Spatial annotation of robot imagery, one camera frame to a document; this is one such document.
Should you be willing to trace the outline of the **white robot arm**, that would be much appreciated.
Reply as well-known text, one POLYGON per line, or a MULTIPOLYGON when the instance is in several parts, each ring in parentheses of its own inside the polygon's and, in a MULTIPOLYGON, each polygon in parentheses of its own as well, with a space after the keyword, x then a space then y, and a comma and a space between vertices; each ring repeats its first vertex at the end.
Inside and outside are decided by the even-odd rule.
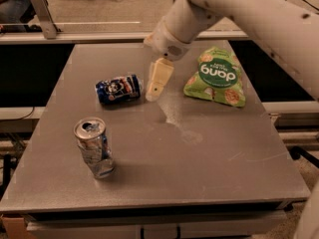
POLYGON ((313 99, 319 99, 319 16, 284 0, 175 0, 145 38, 152 62, 146 97, 159 98, 173 63, 222 18, 234 22, 313 99))

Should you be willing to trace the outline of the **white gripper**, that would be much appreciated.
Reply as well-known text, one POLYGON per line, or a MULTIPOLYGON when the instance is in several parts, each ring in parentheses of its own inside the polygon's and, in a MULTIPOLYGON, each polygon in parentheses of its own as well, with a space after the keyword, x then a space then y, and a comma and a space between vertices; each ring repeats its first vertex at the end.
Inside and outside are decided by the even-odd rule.
POLYGON ((168 83, 174 66, 172 61, 180 60, 189 50, 189 44, 176 38, 168 29, 162 17, 154 30, 144 38, 144 44, 151 47, 162 58, 151 62, 146 99, 156 101, 168 83))

